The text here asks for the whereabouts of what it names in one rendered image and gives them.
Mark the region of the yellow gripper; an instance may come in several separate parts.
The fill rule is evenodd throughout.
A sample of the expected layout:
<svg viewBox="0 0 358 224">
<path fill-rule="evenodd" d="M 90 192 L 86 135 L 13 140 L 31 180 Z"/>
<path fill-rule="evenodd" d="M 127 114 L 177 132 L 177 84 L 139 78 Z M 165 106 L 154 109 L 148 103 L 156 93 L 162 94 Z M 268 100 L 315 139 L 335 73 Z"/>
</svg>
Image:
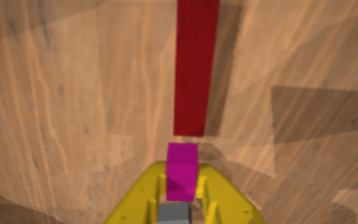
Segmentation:
<svg viewBox="0 0 358 224">
<path fill-rule="evenodd" d="M 151 164 L 103 224 L 157 224 L 160 196 L 166 195 L 166 163 Z M 213 166 L 198 163 L 195 188 L 205 224 L 266 224 L 259 210 Z"/>
</svg>

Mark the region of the magenta block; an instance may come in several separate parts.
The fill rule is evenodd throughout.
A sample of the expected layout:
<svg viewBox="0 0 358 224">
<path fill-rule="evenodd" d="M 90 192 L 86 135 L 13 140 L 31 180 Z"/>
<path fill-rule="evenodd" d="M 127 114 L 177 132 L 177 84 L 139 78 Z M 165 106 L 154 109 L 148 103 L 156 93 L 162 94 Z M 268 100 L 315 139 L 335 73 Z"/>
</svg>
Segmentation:
<svg viewBox="0 0 358 224">
<path fill-rule="evenodd" d="M 198 172 L 197 144 L 168 144 L 166 201 L 193 202 Z"/>
</svg>

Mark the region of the grey rectangular block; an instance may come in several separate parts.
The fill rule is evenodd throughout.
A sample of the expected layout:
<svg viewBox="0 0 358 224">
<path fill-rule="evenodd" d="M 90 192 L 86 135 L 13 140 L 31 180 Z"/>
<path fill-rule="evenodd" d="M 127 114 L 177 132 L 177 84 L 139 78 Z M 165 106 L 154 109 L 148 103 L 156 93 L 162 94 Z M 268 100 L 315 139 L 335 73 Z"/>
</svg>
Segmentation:
<svg viewBox="0 0 358 224">
<path fill-rule="evenodd" d="M 157 224 L 192 224 L 189 202 L 159 204 Z"/>
</svg>

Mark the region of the red rod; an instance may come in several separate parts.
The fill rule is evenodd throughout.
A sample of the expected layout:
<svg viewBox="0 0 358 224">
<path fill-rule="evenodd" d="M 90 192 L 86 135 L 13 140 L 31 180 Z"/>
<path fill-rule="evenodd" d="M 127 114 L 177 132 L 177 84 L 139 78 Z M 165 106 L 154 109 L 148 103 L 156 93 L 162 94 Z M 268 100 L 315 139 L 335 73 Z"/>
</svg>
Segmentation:
<svg viewBox="0 0 358 224">
<path fill-rule="evenodd" d="M 220 0 L 177 0 L 173 136 L 204 137 Z"/>
</svg>

